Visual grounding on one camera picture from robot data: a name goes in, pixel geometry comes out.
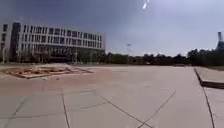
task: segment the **facade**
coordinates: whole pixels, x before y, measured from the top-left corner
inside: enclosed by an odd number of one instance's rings
[[[0,56],[6,61],[99,61],[106,48],[105,34],[96,32],[21,22],[0,30]]]

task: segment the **window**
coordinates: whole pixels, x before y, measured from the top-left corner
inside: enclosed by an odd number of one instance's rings
[[[24,40],[24,35],[22,35],[22,41]]]
[[[35,31],[36,31],[36,27],[34,26],[34,27],[33,27],[33,33],[35,33]]]
[[[27,46],[28,48],[27,48],[27,50],[30,50],[30,44],[28,44],[28,46]]]
[[[84,33],[84,38],[87,39],[87,33]]]
[[[54,33],[54,28],[49,28],[49,34],[53,34]]]
[[[23,27],[23,32],[26,32],[26,25],[24,25]]]
[[[54,34],[59,35],[60,34],[60,29],[56,28],[55,31],[54,31]]]
[[[56,44],[59,43],[59,37],[54,37],[54,43],[56,43]]]
[[[82,38],[82,32],[78,32],[78,37]]]
[[[63,30],[63,36],[65,36],[65,30]]]
[[[29,26],[27,26],[27,30],[26,31],[27,31],[27,33],[29,32]]]
[[[83,40],[83,46],[86,46],[86,41],[85,40]]]
[[[42,34],[44,34],[44,33],[45,33],[45,27],[42,28]]]
[[[68,44],[68,38],[66,38],[65,43]]]
[[[24,49],[24,44],[22,44],[21,49],[22,49],[22,50]]]
[[[88,47],[91,47],[91,46],[92,46],[92,42],[88,41]]]
[[[67,36],[71,36],[71,31],[67,30]]]
[[[42,28],[41,27],[37,27],[37,33],[41,33]]]
[[[46,42],[46,36],[41,36],[41,43],[45,43]]]
[[[69,44],[71,44],[71,42],[72,42],[72,39],[71,39],[71,38],[69,38],[68,43],[69,43]]]
[[[34,35],[32,35],[32,39],[31,39],[31,41],[32,41],[32,42],[34,41]]]
[[[76,45],[76,40],[72,39],[72,45]]]
[[[64,44],[65,43],[65,38],[61,37],[60,38],[60,44]]]
[[[47,37],[47,42],[50,43],[50,36]]]
[[[30,33],[32,33],[32,32],[33,32],[33,26],[30,27]]]
[[[8,29],[8,25],[7,24],[4,24],[3,25],[3,32],[7,32],[7,29]]]
[[[72,37],[77,37],[77,32],[76,31],[72,31]]]
[[[35,35],[35,42],[38,42],[38,40],[37,40],[37,35]]]
[[[31,35],[29,35],[29,41],[31,41]]]
[[[51,43],[53,43],[53,37],[51,37]]]
[[[2,34],[2,41],[5,41],[5,40],[6,40],[6,34],[3,33],[3,34]]]
[[[81,46],[82,45],[82,41],[78,40],[78,45]]]
[[[63,31],[64,31],[64,30],[63,30],[63,29],[61,29],[60,35],[63,35]]]
[[[88,37],[89,37],[89,39],[91,40],[91,39],[92,39],[92,34],[89,34],[89,36],[88,36]]]
[[[25,39],[24,40],[25,40],[25,42],[27,42],[27,35],[26,34],[25,34]]]
[[[85,46],[88,46],[88,42],[87,41],[85,41]]]
[[[47,27],[45,28],[45,32],[44,32],[44,34],[47,34]]]

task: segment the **concrete slab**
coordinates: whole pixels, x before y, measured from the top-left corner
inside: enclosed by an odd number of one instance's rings
[[[128,124],[132,128],[138,127],[141,122],[160,128],[212,127],[206,98],[191,67],[97,67],[90,75],[60,75],[47,80],[20,81],[0,77],[1,95],[3,92],[4,95],[9,92],[10,95],[17,94],[18,89],[26,90],[23,94],[30,92],[32,96],[17,112],[17,118],[13,119],[17,123],[13,127],[17,124],[21,127],[32,127],[32,124],[34,128],[36,125],[39,127],[42,122],[39,117],[64,113],[61,90],[69,95],[66,107],[70,108],[67,112],[72,127],[125,128]],[[91,91],[110,103],[101,102],[101,98],[89,94]],[[42,127],[45,126],[51,127],[46,122]]]
[[[224,72],[202,67],[195,68],[201,85],[210,88],[224,89]]]
[[[140,122],[110,104],[68,112],[70,128],[136,128]]]
[[[148,127],[148,126],[146,126],[146,125],[143,125],[141,128],[150,128],[150,127]]]
[[[0,119],[0,128],[5,128],[8,121],[9,119]]]
[[[64,114],[33,118],[14,118],[7,128],[68,128]]]
[[[25,96],[1,95],[0,96],[0,117],[11,117],[16,112],[20,104],[25,100]]]
[[[216,88],[204,88],[209,100],[224,103],[224,90]]]
[[[61,95],[31,96],[16,113],[16,117],[33,117],[63,112]]]
[[[64,95],[66,110],[77,110],[106,103],[94,92],[69,93]]]
[[[141,121],[152,116],[172,95],[172,92],[168,93],[150,88],[132,90],[125,87],[104,89],[97,91],[97,93]]]
[[[215,128],[224,126],[224,90],[204,88],[211,107]]]
[[[206,98],[193,70],[172,77],[170,81],[177,86],[175,96],[146,123],[158,128],[211,128]]]

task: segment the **sky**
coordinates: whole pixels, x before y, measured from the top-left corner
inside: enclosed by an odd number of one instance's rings
[[[224,31],[223,0],[0,0],[0,23],[28,20],[106,33],[109,52],[186,54],[214,49]]]

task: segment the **paving tile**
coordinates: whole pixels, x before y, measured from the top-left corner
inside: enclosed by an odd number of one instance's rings
[[[204,88],[209,100],[224,102],[224,90],[215,88]]]
[[[63,113],[64,107],[61,95],[32,96],[16,113],[16,117],[32,117]]]
[[[1,95],[0,96],[0,117],[11,117],[25,96]]]
[[[7,128],[68,128],[64,114],[33,118],[14,118]]]
[[[205,99],[200,95],[177,94],[146,123],[154,128],[212,128]]]
[[[51,90],[51,91],[37,91],[33,95],[36,96],[51,96],[51,95],[61,95],[61,90]]]
[[[148,127],[148,126],[146,126],[146,125],[143,125],[141,128],[150,128],[150,127]]]
[[[69,93],[64,95],[66,110],[77,110],[106,103],[93,92]]]
[[[215,128],[223,128],[224,126],[224,117],[217,117],[214,120]]]
[[[0,119],[0,128],[5,128],[9,119]]]
[[[63,88],[62,90],[64,94],[67,94],[67,93],[88,92],[88,91],[92,91],[92,88],[84,85],[84,86],[77,86],[77,87],[67,87],[67,88]]]
[[[152,116],[172,94],[150,88],[125,87],[104,89],[97,93],[141,121]]]
[[[224,102],[209,100],[213,117],[224,117]]]
[[[136,128],[140,122],[110,104],[69,111],[70,128]]]

